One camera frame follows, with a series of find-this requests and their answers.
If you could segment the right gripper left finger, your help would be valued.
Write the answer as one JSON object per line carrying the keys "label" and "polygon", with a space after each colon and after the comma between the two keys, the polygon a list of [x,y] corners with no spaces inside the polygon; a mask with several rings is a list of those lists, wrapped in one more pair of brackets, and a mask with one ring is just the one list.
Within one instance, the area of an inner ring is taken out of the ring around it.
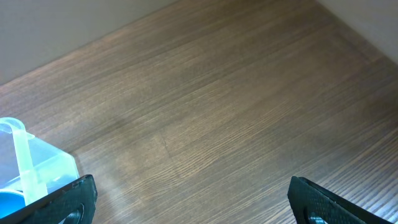
{"label": "right gripper left finger", "polygon": [[97,189],[92,175],[84,175],[38,201],[1,218],[1,224],[91,224]]}

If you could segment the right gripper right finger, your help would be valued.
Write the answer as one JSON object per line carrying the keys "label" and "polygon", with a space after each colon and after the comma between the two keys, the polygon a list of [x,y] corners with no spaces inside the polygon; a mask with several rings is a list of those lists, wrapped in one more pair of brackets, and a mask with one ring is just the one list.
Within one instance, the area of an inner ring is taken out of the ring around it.
{"label": "right gripper right finger", "polygon": [[287,197],[297,223],[389,224],[304,177],[291,178]]}

